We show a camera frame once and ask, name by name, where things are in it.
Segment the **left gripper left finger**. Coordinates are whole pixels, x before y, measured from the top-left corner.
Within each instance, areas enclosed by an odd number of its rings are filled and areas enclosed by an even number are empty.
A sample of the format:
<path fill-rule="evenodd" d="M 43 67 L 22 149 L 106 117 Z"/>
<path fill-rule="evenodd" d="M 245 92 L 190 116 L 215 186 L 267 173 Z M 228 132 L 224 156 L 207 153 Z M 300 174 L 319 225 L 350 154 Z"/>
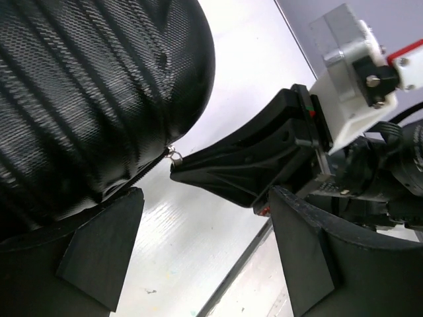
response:
<path fill-rule="evenodd" d="M 144 206 L 140 188 L 1 243 L 2 316 L 116 311 Z"/>

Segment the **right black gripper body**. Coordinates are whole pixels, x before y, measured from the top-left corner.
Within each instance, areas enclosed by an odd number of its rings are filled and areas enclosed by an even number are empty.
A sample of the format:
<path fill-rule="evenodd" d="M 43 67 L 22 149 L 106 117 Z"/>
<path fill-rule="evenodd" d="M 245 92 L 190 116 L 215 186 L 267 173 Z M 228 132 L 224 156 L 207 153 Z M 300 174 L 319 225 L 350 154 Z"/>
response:
<path fill-rule="evenodd" d="M 400 126 L 411 113 L 384 122 L 366 104 L 275 96 L 252 121 L 266 156 L 254 212 L 270 213 L 267 190 L 279 185 L 359 225 L 421 230 L 422 122 Z"/>

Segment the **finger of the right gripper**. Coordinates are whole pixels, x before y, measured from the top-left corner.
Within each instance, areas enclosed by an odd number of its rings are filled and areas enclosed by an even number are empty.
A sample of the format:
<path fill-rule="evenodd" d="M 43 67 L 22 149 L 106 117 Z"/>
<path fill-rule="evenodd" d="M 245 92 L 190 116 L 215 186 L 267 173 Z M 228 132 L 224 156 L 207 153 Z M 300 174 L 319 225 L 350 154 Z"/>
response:
<path fill-rule="evenodd" d="M 296 189 L 293 175 L 315 156 L 312 109 L 306 86 L 280 90 L 237 131 L 174 165 L 171 180 L 261 208 L 274 184 Z"/>

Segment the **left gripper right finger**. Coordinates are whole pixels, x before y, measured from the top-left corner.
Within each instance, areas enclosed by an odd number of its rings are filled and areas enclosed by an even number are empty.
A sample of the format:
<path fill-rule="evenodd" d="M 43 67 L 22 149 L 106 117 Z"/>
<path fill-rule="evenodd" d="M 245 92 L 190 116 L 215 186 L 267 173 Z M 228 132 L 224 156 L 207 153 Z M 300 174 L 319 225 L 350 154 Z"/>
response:
<path fill-rule="evenodd" d="M 272 188 L 272 224 L 295 316 L 421 316 L 422 245 Z"/>

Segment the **black hard-shell suitcase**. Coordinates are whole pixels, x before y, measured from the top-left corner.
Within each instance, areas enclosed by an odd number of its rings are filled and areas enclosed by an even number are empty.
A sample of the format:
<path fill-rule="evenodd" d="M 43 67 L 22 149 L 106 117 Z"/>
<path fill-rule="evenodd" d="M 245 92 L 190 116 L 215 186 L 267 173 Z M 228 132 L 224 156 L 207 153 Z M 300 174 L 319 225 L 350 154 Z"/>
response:
<path fill-rule="evenodd" d="M 198 1 L 1 2 L 1 238 L 103 202 L 213 87 Z"/>

